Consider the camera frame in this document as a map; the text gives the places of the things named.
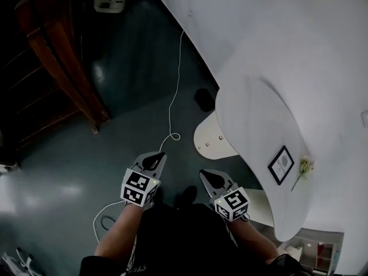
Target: framed picture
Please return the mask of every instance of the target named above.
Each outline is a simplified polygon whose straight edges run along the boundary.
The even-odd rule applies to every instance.
[[[293,158],[284,145],[269,165],[269,170],[272,176],[275,178],[277,184],[281,185],[283,180],[285,180],[286,176],[292,169],[293,165]]]

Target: white wall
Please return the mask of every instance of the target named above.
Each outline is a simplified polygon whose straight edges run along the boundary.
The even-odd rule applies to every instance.
[[[214,78],[269,80],[316,160],[306,226],[345,231],[337,273],[368,260],[368,0],[163,0]]]

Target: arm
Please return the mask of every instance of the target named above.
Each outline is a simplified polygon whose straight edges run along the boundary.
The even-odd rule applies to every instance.
[[[126,267],[143,211],[144,208],[134,204],[125,206],[116,223],[98,243],[95,255],[113,259]]]
[[[280,255],[275,244],[259,233],[251,223],[237,219],[228,223],[228,226],[238,246],[252,251],[265,263],[272,263]]]

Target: sleeve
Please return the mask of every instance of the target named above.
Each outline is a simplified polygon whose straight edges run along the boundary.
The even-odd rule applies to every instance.
[[[116,276],[125,272],[114,260],[101,256],[88,256],[82,260],[80,266],[79,276]]]
[[[297,260],[286,254],[277,257],[269,266],[277,275],[310,275]]]

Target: tiled floor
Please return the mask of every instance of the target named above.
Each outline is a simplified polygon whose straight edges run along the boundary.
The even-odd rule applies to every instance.
[[[47,275],[78,274],[81,259],[97,244],[94,216],[120,199],[122,176],[135,157],[158,150],[168,135],[181,31],[155,0],[135,0],[121,14],[98,14],[94,24],[91,73],[112,121],[93,135],[88,123],[78,120],[33,147],[20,171],[0,177],[0,251],[14,254],[22,247]],[[198,187],[197,202],[208,202],[201,168],[226,171],[242,186],[260,189],[238,156],[213,161],[197,153],[193,133],[208,115],[193,99],[199,88],[216,94],[184,40],[172,107],[173,131],[182,138],[163,147],[168,158],[161,179],[168,204],[189,185]],[[116,217],[121,209],[112,206],[105,214]],[[98,227],[98,233],[104,230]]]

